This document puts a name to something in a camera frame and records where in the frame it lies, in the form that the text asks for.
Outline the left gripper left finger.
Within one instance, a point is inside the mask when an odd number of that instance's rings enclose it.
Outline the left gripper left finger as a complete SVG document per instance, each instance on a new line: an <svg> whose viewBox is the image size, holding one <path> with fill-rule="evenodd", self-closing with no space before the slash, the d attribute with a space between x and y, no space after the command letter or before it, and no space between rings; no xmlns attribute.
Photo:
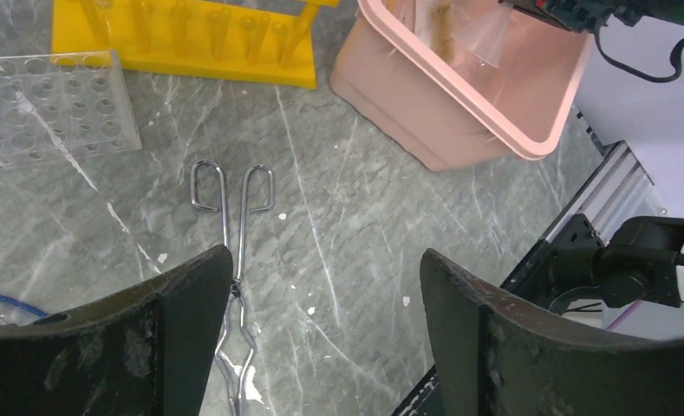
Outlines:
<svg viewBox="0 0 684 416"><path fill-rule="evenodd" d="M216 245L159 276L0 326L0 415L196 415L233 278Z"/></svg>

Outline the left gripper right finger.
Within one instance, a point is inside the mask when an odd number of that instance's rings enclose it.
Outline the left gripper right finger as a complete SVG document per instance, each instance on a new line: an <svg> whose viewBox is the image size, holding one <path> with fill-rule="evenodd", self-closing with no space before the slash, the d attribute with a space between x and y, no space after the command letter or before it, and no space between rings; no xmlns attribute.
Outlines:
<svg viewBox="0 0 684 416"><path fill-rule="evenodd" d="M573 322L433 249L420 286L447 415L684 415L684 338Z"/></svg>

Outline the blue safety goggles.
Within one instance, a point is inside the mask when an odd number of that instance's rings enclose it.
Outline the blue safety goggles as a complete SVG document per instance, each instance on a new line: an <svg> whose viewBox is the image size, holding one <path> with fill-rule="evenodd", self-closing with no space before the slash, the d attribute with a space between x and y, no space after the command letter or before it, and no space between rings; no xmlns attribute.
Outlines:
<svg viewBox="0 0 684 416"><path fill-rule="evenodd" d="M45 311L43 311L43 310L41 310L35 306L32 306L26 302L19 301L19 300L15 299L13 297L10 297L10 296L5 296L5 295L0 294L0 303L9 305L9 306L14 307L16 309L26 311L26 312L36 316L37 318L45 318L45 317L49 316L49 314L46 313Z"/></svg>

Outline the clear plastic tube rack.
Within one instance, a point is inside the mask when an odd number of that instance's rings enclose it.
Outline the clear plastic tube rack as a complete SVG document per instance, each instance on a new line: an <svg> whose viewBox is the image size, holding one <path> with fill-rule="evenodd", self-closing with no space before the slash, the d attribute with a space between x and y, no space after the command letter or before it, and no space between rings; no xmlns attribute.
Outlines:
<svg viewBox="0 0 684 416"><path fill-rule="evenodd" d="M0 170L141 148L115 51L0 56Z"/></svg>

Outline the pink plastic bin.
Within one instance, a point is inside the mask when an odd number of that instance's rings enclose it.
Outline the pink plastic bin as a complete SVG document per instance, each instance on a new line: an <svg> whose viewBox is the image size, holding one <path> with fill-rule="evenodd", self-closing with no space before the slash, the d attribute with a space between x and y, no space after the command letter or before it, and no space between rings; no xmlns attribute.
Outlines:
<svg viewBox="0 0 684 416"><path fill-rule="evenodd" d="M330 76L333 91L427 169L513 153L539 160L560 141L589 58L588 34L514 13L500 64L466 50L452 67L413 31L414 3L361 1Z"/></svg>

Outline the white plastic packet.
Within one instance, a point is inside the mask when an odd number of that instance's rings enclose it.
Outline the white plastic packet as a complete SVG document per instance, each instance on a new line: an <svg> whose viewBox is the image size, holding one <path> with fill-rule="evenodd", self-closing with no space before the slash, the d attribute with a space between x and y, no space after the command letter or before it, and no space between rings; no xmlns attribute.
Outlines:
<svg viewBox="0 0 684 416"><path fill-rule="evenodd" d="M501 3L482 17L456 29L453 39L480 61L498 68L512 12L509 4Z"/></svg>

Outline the yellow test tube rack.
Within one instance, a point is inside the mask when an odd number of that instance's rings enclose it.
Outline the yellow test tube rack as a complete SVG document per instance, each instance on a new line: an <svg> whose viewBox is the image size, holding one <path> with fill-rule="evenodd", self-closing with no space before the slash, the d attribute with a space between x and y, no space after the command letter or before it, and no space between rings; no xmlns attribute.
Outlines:
<svg viewBox="0 0 684 416"><path fill-rule="evenodd" d="M211 1L55 1L52 61L313 89L311 26L337 4L307 1L290 15Z"/></svg>

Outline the bristle test tube brush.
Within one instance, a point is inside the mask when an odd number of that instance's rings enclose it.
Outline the bristle test tube brush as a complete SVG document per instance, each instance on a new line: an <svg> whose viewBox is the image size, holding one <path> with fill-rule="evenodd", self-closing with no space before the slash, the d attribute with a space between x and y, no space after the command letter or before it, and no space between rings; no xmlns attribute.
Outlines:
<svg viewBox="0 0 684 416"><path fill-rule="evenodd" d="M431 50L442 61L451 64L455 56L452 38L452 2L434 1L429 9L429 21L432 28Z"/></svg>

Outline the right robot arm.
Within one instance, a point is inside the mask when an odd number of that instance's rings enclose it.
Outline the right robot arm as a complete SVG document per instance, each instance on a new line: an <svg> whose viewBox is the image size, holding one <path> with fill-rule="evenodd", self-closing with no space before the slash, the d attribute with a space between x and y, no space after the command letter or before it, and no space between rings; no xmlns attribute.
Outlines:
<svg viewBox="0 0 684 416"><path fill-rule="evenodd" d="M607 158L505 287L610 332L683 338L684 1L515 7L595 37L577 104Z"/></svg>

